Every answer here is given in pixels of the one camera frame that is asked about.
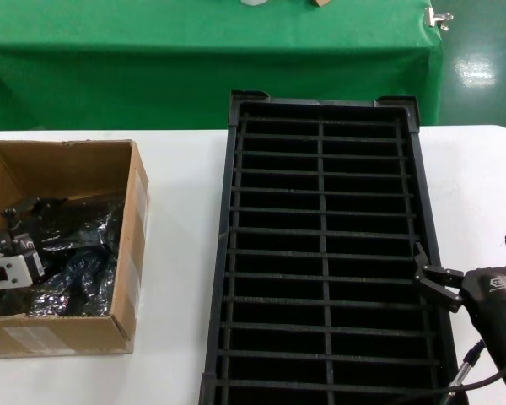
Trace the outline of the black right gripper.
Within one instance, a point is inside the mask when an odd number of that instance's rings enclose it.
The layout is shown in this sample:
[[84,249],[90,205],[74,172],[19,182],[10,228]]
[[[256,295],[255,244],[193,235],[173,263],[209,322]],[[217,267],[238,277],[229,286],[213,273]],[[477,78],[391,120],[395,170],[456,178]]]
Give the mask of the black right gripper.
[[413,283],[418,293],[449,312],[457,312],[463,304],[493,363],[503,370],[506,367],[506,268],[481,268],[464,276],[462,271],[431,264],[420,243],[415,244],[413,252],[417,266]]

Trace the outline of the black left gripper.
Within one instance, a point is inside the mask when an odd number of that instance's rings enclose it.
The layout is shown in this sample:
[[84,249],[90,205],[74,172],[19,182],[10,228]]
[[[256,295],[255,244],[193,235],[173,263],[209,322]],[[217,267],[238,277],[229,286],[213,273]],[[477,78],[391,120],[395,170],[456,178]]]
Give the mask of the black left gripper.
[[[58,229],[65,222],[64,206],[68,198],[31,197],[6,207],[1,217],[6,221],[6,230],[13,232],[23,223],[23,213],[33,211],[33,230]],[[4,256],[17,256],[35,250],[35,243],[28,234],[11,236],[0,233],[0,253]]]

